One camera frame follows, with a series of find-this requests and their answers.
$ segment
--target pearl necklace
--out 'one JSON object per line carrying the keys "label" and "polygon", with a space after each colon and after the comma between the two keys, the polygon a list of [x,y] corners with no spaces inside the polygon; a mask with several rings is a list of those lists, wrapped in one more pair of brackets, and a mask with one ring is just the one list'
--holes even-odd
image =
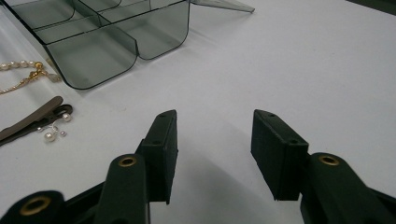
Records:
{"label": "pearl necklace", "polygon": [[49,74],[46,70],[44,70],[44,65],[41,62],[27,62],[25,60],[22,60],[20,63],[16,62],[11,62],[11,63],[1,63],[0,64],[0,71],[7,71],[8,69],[13,69],[13,68],[27,68],[27,67],[33,67],[35,68],[35,71],[31,72],[29,77],[26,77],[20,81],[17,85],[10,87],[5,90],[0,90],[0,95],[15,91],[19,88],[22,88],[29,84],[30,81],[36,80],[39,77],[48,77],[51,82],[58,82],[61,81],[61,77],[56,74]]}

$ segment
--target white tabletop surface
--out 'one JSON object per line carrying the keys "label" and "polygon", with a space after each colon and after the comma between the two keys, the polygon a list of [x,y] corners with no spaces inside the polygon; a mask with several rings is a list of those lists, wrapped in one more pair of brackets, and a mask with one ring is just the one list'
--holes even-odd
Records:
{"label": "white tabletop surface", "polygon": [[[30,133],[0,147],[0,216],[55,189],[71,197],[133,153],[156,115],[177,111],[171,203],[151,223],[304,223],[275,202],[250,154],[254,109],[278,114],[309,152],[345,159],[371,188],[396,196],[396,17],[344,0],[244,0],[253,14],[191,5],[184,44],[138,60],[89,91],[41,78],[0,96],[0,129],[56,95],[74,107],[53,143]],[[42,57],[0,12],[0,62]],[[0,89],[26,76],[0,73]]]}

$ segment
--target pearl earring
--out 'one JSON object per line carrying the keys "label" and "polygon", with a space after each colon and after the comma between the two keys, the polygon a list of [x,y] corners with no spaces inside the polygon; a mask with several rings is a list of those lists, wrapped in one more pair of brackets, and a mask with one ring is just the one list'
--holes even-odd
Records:
{"label": "pearl earring", "polygon": [[44,127],[44,128],[37,128],[38,132],[43,132],[45,129],[51,128],[51,132],[50,133],[46,133],[44,134],[44,140],[46,142],[53,142],[56,139],[56,136],[58,135],[58,133],[62,136],[65,137],[67,135],[66,132],[64,131],[59,131],[59,128],[57,126],[55,126],[56,121],[58,120],[62,120],[63,122],[69,122],[70,120],[72,120],[72,116],[64,113],[62,114],[62,118],[61,119],[57,119],[55,120],[50,126]]}

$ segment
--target gold chain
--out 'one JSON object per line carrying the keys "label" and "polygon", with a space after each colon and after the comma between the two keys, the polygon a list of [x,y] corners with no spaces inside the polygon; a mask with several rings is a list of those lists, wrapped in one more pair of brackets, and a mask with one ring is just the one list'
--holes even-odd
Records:
{"label": "gold chain", "polygon": [[0,95],[11,92],[11,91],[15,91],[19,88],[22,88],[24,86],[26,86],[27,84],[29,84],[31,81],[34,81],[36,79],[38,79],[39,77],[48,77],[50,81],[52,82],[58,82],[61,81],[61,77],[59,75],[56,74],[49,74],[45,69],[44,69],[44,65],[41,62],[26,62],[26,61],[21,61],[20,63],[15,63],[15,62],[11,62],[11,63],[1,63],[0,64],[0,71],[6,71],[10,68],[26,68],[26,67],[34,67],[35,71],[31,72],[29,77],[26,77],[24,79],[22,79],[20,81],[20,83],[18,83],[17,85],[10,87],[8,89],[5,89],[3,91],[0,90]]}

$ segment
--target transparent organizer tray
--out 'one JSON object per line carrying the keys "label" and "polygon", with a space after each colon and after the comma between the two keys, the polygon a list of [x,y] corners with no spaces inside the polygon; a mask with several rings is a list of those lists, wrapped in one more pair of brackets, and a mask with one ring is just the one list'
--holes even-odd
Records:
{"label": "transparent organizer tray", "polygon": [[0,8],[68,86],[86,90],[127,71],[137,57],[179,47],[190,3],[254,10],[234,0],[0,0]]}

